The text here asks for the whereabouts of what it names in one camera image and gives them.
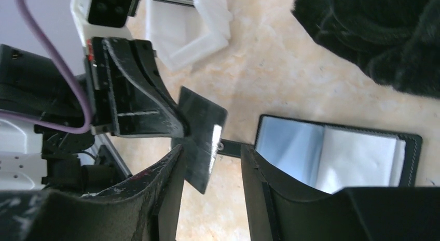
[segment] cable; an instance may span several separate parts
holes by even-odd
[[[63,57],[58,53],[57,49],[50,42],[49,38],[47,38],[44,31],[38,26],[35,19],[32,17],[32,14],[29,12],[28,6],[26,5],[25,0],[16,0],[16,4],[21,13],[22,18],[28,25],[29,29],[33,32],[35,37],[39,40],[43,48],[49,54],[52,59],[54,65],[60,71],[63,78],[66,80],[69,87],[72,89],[72,92],[76,96],[81,105],[81,109],[84,114],[84,125],[79,128],[63,126],[55,123],[44,122],[23,114],[11,113],[11,112],[3,112],[0,111],[0,117],[18,119],[21,121],[41,125],[43,127],[51,128],[58,131],[68,132],[72,134],[82,134],[90,130],[90,123],[92,121],[92,109],[87,99],[86,94],[82,90],[78,81],[75,79],[72,71],[67,66],[66,62],[63,60]]]
[[[92,153],[90,153],[88,151],[81,151],[81,152],[78,152],[77,154],[86,154],[86,155],[92,157],[92,159],[96,160],[96,157],[94,155],[92,155]]]

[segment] wallet stitching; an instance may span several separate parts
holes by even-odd
[[[378,131],[371,131],[371,130],[363,130],[363,129],[357,129],[357,128],[347,128],[347,127],[343,127],[343,126],[332,126],[332,125],[328,125],[325,124],[324,126],[328,126],[328,127],[333,127],[333,128],[337,128],[337,129],[345,129],[345,130],[356,130],[356,131],[361,131],[361,132],[370,132],[370,133],[375,133],[375,134],[384,134],[384,132],[378,132]],[[414,149],[412,151],[412,157],[411,157],[411,167],[409,168],[409,176],[408,176],[408,187],[411,186],[411,182],[412,182],[412,178],[413,178],[413,172],[414,172],[414,164],[416,162],[416,153],[417,153],[417,142],[414,138],[406,136],[406,138],[411,139],[414,141]]]

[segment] scratched black surface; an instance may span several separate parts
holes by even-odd
[[[185,168],[175,147],[96,196],[0,192],[0,240],[175,241]]]
[[[172,147],[181,144],[187,155],[185,179],[204,194],[217,156],[220,134],[227,110],[182,87],[178,108],[189,123],[189,136],[173,138]]]

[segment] white plastic part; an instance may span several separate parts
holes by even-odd
[[[70,10],[72,13],[73,20],[76,25],[76,30],[78,31],[79,38],[83,47],[87,47],[87,40],[92,37],[120,37],[132,40],[130,31],[126,26],[121,28],[116,27],[105,27],[90,24],[86,15],[88,14],[88,9],[85,10],[84,7],[87,0],[71,0]]]
[[[46,176],[41,154],[0,152],[0,190],[41,190]]]
[[[43,135],[34,132],[34,125],[19,120],[0,118],[0,152],[41,153]]]
[[[227,0],[194,0],[195,8],[146,1],[146,39],[168,69],[176,71],[229,45]]]

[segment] metal screw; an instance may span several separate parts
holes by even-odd
[[[222,151],[223,149],[225,149],[225,145],[223,143],[219,143],[217,150]]]

